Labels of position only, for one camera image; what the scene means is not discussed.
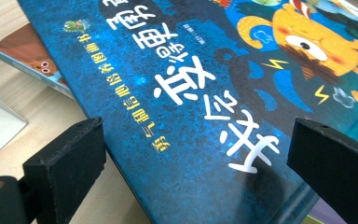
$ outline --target black clamp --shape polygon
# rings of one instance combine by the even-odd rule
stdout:
[[[358,223],[358,142],[297,119],[287,164],[348,223]]]
[[[22,179],[0,176],[0,223],[69,223],[105,162],[101,118],[78,122],[22,165]]]

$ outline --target picture book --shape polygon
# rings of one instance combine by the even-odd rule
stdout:
[[[0,41],[0,60],[74,98],[31,24]]]
[[[154,223],[299,223],[318,196],[286,165],[295,119],[358,141],[339,2],[19,2]]]

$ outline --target blue book cover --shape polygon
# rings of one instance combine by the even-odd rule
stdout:
[[[19,2],[152,222],[300,222],[318,197],[286,165],[295,118],[358,141],[339,2]]]

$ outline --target illustration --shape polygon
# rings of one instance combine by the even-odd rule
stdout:
[[[90,23],[85,20],[67,21],[63,26],[65,32],[80,32],[85,33],[89,29]]]
[[[252,38],[251,30],[260,25],[272,27],[275,41],[301,66],[305,79],[319,76],[335,85],[351,71],[358,75],[358,40],[349,41],[311,20],[305,4],[299,1],[284,4],[272,21],[255,16],[242,18],[237,25],[240,36],[255,49],[262,49],[263,43]],[[358,102],[358,91],[353,90],[351,95]]]
[[[253,1],[263,6],[272,7],[272,6],[279,5],[282,0],[253,0]]]
[[[274,50],[268,56],[279,58],[280,62],[290,61],[280,50]],[[255,52],[251,56],[237,55],[232,49],[218,49],[214,57],[227,66],[232,85],[241,97],[239,102],[248,106],[256,115],[256,122],[264,119],[289,135],[293,127],[285,119],[292,116],[292,120],[296,117],[309,118],[318,113],[313,109],[318,102],[309,97],[308,92],[317,89],[321,83],[305,83],[307,80],[296,76],[296,71],[299,70],[294,64],[272,60],[277,66],[267,66],[266,63],[263,64],[262,52]]]
[[[31,24],[25,25],[20,32],[3,39],[0,42],[0,51],[47,77],[54,76],[58,71]]]

